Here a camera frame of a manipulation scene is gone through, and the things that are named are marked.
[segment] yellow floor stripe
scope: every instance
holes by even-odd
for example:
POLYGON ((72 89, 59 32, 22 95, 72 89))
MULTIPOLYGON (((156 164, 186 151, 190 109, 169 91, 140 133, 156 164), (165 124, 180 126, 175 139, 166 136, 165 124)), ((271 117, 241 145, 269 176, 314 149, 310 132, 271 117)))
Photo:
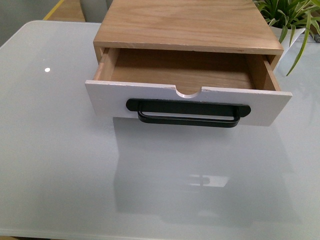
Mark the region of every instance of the yellow floor stripe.
POLYGON ((65 0, 60 0, 51 10, 50 12, 43 18, 43 20, 48 20, 51 15, 57 10, 58 7, 64 2, 65 0))

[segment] white table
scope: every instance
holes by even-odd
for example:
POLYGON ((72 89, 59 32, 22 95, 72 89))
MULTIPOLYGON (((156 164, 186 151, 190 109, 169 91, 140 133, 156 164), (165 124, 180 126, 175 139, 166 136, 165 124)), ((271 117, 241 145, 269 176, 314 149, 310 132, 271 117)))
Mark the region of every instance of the white table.
POLYGON ((96 117, 98 27, 34 21, 0 48, 0 235, 320 238, 320 44, 282 60, 270 127, 153 125, 96 117))

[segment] drawer handle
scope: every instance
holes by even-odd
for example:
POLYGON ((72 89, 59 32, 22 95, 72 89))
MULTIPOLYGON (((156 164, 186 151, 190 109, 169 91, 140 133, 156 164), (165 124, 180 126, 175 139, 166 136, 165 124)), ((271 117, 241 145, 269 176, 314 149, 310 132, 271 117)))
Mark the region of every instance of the drawer handle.
POLYGON ((218 128, 233 128, 238 124, 240 118, 247 116, 251 112, 250 106, 241 104, 139 98, 129 99, 126 102, 126 107, 132 112, 137 112, 139 120, 148 124, 190 125, 218 128), (147 115, 143 112, 222 116, 233 117, 233 119, 157 116, 147 115))

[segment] white drawer front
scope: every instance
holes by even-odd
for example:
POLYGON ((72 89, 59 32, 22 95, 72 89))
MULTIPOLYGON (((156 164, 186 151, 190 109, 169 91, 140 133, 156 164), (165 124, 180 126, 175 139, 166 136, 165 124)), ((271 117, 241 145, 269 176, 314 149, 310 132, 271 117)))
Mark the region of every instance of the white drawer front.
POLYGON ((192 96, 177 93, 174 85, 87 80, 85 82, 94 111, 98 116, 138 118, 126 107, 128 99, 181 100, 251 107, 251 113, 239 124, 269 126, 292 97, 290 92, 221 87, 202 87, 192 96))

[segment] wooden surface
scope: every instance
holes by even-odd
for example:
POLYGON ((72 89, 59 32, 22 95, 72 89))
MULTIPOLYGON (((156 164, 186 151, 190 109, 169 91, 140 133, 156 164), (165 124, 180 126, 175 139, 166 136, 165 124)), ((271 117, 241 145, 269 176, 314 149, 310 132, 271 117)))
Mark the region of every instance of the wooden surface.
POLYGON ((64 0, 48 18, 50 21, 85 22, 79 0, 64 0))
POLYGON ((281 55, 266 55, 267 60, 271 66, 271 69, 274 70, 280 61, 281 55))
POLYGON ((11 237, 11 236, 0 236, 0 240, 43 240, 43 238, 30 238, 30 237, 11 237))
POLYGON ((94 80, 175 85, 185 95, 201 87, 276 90, 265 88, 273 72, 262 55, 123 48, 118 56, 118 48, 110 49, 94 80))
POLYGON ((266 71, 267 71, 263 89, 280 92, 281 89, 280 89, 279 83, 274 75, 273 68, 272 68, 272 66, 269 65, 269 62, 265 57, 263 58, 263 63, 266 68, 266 71))
POLYGON ((101 63, 96 71, 93 80, 103 79, 104 81, 111 81, 117 59, 119 56, 119 48, 106 48, 104 50, 101 63))
POLYGON ((114 0, 95 46, 281 55, 252 0, 114 0))
POLYGON ((105 52, 105 48, 99 47, 99 46, 94 46, 94 52, 95 52, 96 60, 98 61, 98 63, 100 63, 102 55, 105 52))

